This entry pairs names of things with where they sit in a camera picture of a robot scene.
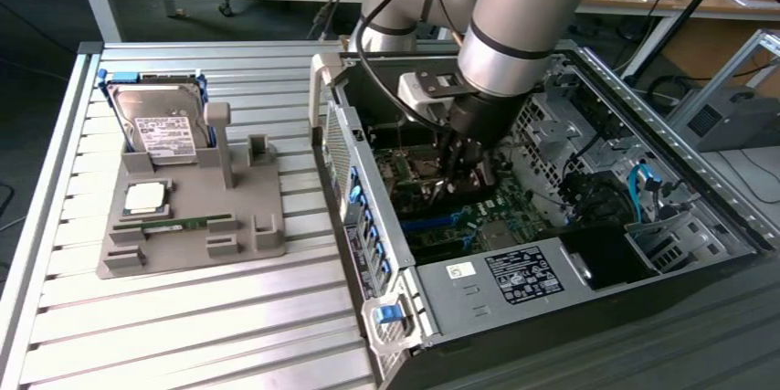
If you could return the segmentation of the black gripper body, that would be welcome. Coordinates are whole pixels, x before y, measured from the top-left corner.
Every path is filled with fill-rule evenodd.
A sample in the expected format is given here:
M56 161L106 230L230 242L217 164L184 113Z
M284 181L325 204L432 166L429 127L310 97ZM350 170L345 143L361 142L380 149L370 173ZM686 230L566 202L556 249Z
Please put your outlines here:
M497 97L485 93L457 96L448 111L450 129L492 149L517 119L525 95Z

